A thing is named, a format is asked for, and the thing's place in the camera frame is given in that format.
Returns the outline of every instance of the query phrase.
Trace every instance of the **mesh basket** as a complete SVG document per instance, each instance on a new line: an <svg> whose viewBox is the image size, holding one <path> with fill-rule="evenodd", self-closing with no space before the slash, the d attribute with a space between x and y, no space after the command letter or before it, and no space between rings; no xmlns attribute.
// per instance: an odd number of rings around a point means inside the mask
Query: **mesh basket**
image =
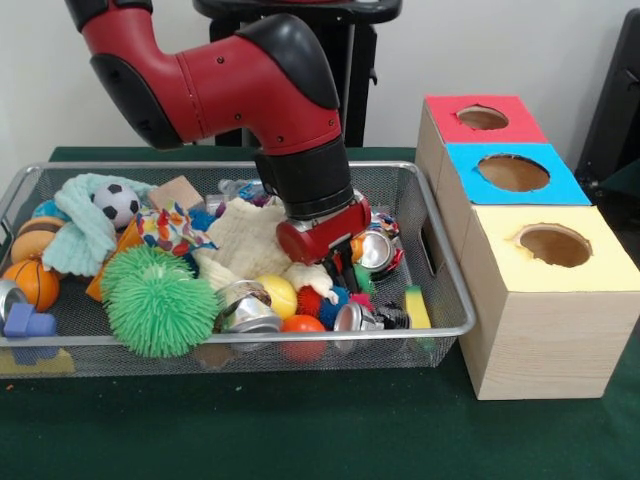
<svg viewBox="0 0 640 480"><path fill-rule="evenodd" d="M0 378L65 376L158 375L198 372L277 370L337 370L392 367L435 367L457 336L475 323L475 314L458 265L426 181L417 168L403 162L357 162L351 165L353 184L375 208L396 216L399 243L406 255L401 265L376 282L375 304L399 301L408 285L419 285L428 306L431 329L318 334L220 334L187 355L171 359L142 358L115 338L102 305L78 280L61 282L57 303L50 309L58 324L56 337L0 338ZM64 182L81 173L118 175L160 185L185 175L202 194L217 193L223 178L256 178L252 163L74 163L44 164L19 173L0 201L8 246L36 206L51 199ZM339 342L355 342L344 354ZM59 355L41 359L45 351ZM12 359L35 367L15 367Z"/></svg>

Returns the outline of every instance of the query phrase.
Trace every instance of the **red box top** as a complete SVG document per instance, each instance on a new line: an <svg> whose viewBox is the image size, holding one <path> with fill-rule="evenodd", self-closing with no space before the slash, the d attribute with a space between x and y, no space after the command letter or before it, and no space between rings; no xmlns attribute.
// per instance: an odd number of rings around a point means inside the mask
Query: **red box top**
<svg viewBox="0 0 640 480"><path fill-rule="evenodd" d="M517 96L426 97L445 143L548 143Z"/></svg>

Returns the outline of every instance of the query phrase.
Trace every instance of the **soccer ball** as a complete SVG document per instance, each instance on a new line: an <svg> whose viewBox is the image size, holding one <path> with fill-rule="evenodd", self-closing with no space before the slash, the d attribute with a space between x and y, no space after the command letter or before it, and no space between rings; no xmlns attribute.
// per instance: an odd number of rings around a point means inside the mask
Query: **soccer ball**
<svg viewBox="0 0 640 480"><path fill-rule="evenodd" d="M98 188L91 201L113 223L116 231L127 228L133 216L140 210L140 199L126 185L110 183Z"/></svg>

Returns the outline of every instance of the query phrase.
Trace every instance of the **shape sorter box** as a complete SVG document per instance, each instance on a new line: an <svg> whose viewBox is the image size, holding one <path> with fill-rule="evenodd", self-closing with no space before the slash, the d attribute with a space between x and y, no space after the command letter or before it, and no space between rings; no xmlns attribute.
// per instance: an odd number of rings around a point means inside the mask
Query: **shape sorter box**
<svg viewBox="0 0 640 480"><path fill-rule="evenodd" d="M425 98L416 165L436 191L451 143L548 143L520 98L498 95Z"/></svg>
<svg viewBox="0 0 640 480"><path fill-rule="evenodd" d="M640 273L596 207L475 206L461 267L478 399L604 394L640 313Z"/></svg>
<svg viewBox="0 0 640 480"><path fill-rule="evenodd" d="M471 204L591 205L549 144L450 144L436 191L460 260Z"/></svg>

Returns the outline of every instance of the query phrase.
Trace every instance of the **red robot arm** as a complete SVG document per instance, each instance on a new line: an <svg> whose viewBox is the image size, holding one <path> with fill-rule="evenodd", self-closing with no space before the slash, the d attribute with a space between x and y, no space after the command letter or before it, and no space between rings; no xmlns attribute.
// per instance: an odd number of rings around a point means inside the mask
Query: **red robot arm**
<svg viewBox="0 0 640 480"><path fill-rule="evenodd" d="M279 236L293 260L321 261L366 228L331 71L304 22L275 15L169 55L155 40L151 0L65 1L100 81L151 146L177 148L238 127L254 133L260 177L292 219Z"/></svg>

